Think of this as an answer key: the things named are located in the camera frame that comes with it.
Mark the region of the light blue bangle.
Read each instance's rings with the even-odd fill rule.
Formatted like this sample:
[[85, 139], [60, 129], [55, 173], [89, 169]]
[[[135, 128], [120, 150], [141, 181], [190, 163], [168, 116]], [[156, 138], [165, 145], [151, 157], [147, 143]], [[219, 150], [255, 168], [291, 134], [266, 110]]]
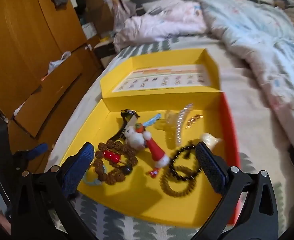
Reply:
[[95, 167], [92, 164], [90, 164], [82, 177], [82, 182], [84, 182], [88, 186], [102, 185], [102, 181], [98, 179], [98, 175], [94, 177], [91, 175], [91, 170], [94, 170], [94, 168]]

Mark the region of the cream shell hair clip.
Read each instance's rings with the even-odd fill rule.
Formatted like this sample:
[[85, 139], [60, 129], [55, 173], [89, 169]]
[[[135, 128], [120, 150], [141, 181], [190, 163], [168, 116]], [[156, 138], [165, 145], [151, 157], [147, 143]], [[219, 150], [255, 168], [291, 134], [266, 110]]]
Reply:
[[201, 141], [203, 141], [206, 146], [212, 151], [220, 142], [222, 142], [222, 139], [216, 138], [210, 133], [203, 133], [201, 136]]

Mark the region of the red santa hat clip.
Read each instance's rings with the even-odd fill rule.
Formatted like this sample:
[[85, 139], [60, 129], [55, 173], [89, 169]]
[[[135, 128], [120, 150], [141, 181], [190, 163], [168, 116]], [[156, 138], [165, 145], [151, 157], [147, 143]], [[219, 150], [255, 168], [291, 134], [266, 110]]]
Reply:
[[145, 140], [145, 144], [149, 149], [152, 160], [155, 162], [155, 168], [163, 168], [170, 162], [170, 158], [165, 151], [154, 141], [149, 131], [144, 131], [142, 136]]

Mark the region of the gold rhinestone hair clip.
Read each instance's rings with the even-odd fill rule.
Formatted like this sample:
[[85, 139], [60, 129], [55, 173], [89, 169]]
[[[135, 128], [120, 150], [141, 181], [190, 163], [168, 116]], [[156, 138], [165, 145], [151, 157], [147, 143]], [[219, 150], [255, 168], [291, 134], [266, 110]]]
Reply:
[[189, 118], [186, 123], [185, 129], [191, 128], [191, 126], [193, 126], [193, 124], [195, 124], [198, 120], [200, 120], [202, 118], [203, 118], [203, 115], [201, 115], [201, 114], [197, 114], [197, 115], [194, 115], [193, 117]]

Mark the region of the white plush bunny clip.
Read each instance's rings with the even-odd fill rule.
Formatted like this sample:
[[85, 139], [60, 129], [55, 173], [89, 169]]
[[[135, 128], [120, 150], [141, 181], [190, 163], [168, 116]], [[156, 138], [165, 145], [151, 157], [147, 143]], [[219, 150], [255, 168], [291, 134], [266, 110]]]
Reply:
[[144, 131], [145, 128], [141, 123], [127, 127], [124, 132], [127, 145], [137, 151], [146, 149], [146, 142], [142, 135]]

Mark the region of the clear round hair clip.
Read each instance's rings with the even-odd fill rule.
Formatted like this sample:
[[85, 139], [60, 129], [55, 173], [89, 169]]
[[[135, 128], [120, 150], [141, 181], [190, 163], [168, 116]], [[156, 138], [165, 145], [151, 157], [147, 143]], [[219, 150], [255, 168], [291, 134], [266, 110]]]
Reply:
[[167, 148], [173, 150], [176, 148], [176, 124], [177, 113], [166, 111], [163, 118], [154, 123], [154, 128], [165, 132], [165, 141]]

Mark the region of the pearl hair claw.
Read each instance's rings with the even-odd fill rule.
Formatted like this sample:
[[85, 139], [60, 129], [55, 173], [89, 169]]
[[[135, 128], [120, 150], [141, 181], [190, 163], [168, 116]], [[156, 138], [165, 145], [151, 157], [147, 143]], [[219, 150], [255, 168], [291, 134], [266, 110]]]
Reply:
[[178, 114], [177, 114], [177, 120], [176, 120], [176, 134], [175, 134], [175, 143], [176, 146], [180, 146], [182, 143], [182, 130], [184, 122], [190, 113], [190, 111], [193, 109], [194, 104], [190, 103], [186, 105]]

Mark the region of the light blue hair clip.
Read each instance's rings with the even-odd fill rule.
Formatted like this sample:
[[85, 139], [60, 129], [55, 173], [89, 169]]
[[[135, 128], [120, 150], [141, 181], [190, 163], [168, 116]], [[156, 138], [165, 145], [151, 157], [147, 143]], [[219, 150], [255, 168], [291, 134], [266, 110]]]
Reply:
[[156, 114], [152, 118], [150, 118], [148, 121], [144, 122], [142, 125], [144, 127], [152, 126], [156, 121], [158, 121], [162, 117], [161, 113]]

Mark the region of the leaf pattern bed sheet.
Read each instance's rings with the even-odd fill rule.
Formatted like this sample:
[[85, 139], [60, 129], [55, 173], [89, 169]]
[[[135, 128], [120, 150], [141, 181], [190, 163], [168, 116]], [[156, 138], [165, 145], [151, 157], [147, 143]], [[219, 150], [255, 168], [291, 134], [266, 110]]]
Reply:
[[[227, 52], [218, 40], [190, 36], [130, 46], [106, 69], [110, 71], [135, 55], [183, 48], [207, 48], [218, 63], [222, 89], [227, 95], [238, 136], [240, 167], [248, 173], [260, 170], [269, 173], [276, 195], [279, 233], [284, 233], [294, 222], [294, 165], [291, 160], [294, 150], [246, 62]], [[196, 232], [128, 217], [85, 196], [78, 196], [74, 204], [99, 239], [190, 239]]]

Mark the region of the orange wooden wardrobe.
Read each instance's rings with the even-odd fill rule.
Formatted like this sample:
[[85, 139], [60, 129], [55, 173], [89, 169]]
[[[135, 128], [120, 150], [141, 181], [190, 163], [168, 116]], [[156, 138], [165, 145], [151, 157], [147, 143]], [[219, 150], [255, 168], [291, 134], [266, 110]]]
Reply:
[[[48, 75], [66, 51], [71, 56]], [[101, 72], [70, 3], [0, 0], [0, 113], [12, 152], [43, 142], [52, 150]]]

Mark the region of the white plastic bag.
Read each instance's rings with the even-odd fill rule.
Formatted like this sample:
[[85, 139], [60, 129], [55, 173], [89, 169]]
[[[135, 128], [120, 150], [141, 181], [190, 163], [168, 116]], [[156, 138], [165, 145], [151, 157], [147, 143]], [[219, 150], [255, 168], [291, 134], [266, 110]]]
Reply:
[[60, 66], [67, 58], [71, 56], [70, 51], [66, 51], [62, 54], [62, 57], [57, 61], [51, 61], [48, 67], [48, 75], [53, 72], [58, 66]]

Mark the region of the dark bedside cabinet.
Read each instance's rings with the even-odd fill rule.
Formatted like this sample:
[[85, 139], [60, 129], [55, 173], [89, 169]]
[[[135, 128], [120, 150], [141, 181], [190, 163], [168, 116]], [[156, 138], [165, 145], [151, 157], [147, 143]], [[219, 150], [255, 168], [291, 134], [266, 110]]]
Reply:
[[105, 38], [102, 39], [98, 44], [94, 46], [94, 54], [95, 56], [101, 60], [105, 57], [116, 55], [115, 47], [114, 47], [114, 39], [113, 38]]

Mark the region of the printed instruction sheet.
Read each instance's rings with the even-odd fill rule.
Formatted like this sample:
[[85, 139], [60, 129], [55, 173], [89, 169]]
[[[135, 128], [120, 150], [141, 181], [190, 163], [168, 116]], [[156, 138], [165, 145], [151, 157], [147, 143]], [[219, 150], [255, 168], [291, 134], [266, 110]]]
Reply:
[[135, 70], [113, 92], [210, 85], [210, 77], [204, 65], [187, 64]]

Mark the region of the floral white quilt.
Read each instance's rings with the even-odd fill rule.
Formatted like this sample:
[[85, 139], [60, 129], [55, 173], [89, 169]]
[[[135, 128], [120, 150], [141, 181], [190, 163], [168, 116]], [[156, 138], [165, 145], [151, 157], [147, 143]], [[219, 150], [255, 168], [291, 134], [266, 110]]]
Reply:
[[294, 147], [294, 26], [279, 8], [249, 0], [194, 0], [211, 33], [245, 60]]

